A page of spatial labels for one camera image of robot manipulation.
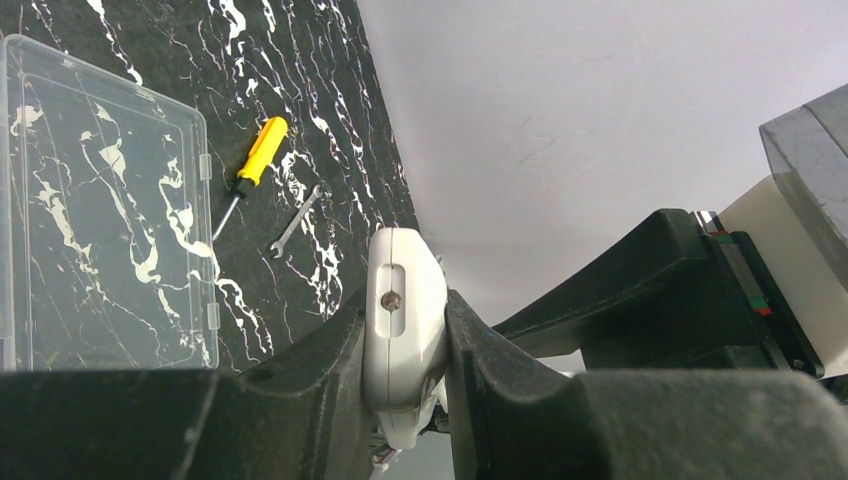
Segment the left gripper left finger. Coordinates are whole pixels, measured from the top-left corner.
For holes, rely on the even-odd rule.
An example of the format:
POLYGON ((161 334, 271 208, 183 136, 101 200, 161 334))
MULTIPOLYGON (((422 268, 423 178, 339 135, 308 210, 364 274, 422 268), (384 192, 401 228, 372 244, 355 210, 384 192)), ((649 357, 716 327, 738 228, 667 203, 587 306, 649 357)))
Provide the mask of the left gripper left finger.
POLYGON ((366 479, 365 294, 243 373, 1 378, 5 479, 366 479))

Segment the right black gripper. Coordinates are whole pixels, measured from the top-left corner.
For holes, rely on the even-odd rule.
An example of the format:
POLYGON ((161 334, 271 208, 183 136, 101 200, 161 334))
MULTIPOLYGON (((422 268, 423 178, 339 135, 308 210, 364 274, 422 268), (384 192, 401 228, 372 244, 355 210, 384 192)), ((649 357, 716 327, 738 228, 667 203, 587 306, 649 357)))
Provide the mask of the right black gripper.
POLYGON ((494 330, 590 368, 824 366, 751 237, 710 212, 660 209, 494 330))

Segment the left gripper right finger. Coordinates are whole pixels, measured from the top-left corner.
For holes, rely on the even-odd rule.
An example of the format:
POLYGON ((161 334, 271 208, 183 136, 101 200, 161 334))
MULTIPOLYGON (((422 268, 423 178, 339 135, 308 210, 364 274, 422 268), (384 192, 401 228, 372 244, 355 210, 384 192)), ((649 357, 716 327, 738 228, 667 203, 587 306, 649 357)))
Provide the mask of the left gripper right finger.
POLYGON ((450 291, 459 479, 843 479, 847 414, 803 374, 600 370, 567 377, 450 291))

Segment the white remote control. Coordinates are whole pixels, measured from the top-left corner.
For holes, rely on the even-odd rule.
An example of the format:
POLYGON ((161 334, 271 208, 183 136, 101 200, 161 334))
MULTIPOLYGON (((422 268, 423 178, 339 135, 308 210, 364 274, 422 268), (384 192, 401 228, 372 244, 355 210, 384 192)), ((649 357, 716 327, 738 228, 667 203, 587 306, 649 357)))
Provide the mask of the white remote control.
POLYGON ((428 425, 449 346, 444 272, 418 231, 382 228, 369 243, 363 394, 390 448, 428 425))

